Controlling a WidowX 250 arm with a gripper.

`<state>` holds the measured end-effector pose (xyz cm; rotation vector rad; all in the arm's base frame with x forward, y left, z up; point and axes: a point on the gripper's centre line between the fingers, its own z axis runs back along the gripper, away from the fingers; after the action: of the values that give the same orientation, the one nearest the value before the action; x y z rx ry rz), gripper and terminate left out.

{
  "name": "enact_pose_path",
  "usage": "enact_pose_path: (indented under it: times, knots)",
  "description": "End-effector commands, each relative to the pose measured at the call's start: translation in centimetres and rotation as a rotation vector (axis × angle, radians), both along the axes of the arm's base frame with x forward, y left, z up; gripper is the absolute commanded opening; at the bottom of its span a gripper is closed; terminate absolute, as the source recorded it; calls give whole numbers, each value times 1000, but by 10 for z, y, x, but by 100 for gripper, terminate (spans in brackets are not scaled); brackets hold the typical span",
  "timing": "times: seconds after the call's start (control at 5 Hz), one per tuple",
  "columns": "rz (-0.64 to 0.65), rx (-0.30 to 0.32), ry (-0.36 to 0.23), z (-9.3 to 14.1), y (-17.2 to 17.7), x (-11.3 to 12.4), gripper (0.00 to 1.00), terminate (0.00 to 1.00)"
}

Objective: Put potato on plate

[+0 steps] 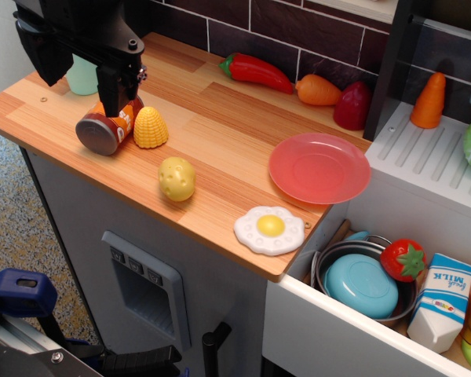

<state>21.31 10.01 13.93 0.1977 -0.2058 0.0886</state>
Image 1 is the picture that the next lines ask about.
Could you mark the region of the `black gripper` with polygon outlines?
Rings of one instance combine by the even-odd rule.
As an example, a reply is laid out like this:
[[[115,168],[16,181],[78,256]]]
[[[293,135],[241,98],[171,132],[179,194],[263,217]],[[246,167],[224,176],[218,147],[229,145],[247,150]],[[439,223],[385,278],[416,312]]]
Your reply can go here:
[[[146,68],[144,43],[124,21],[121,1],[16,1],[16,30],[39,76],[54,86],[75,54],[97,67],[108,118],[134,101]]]

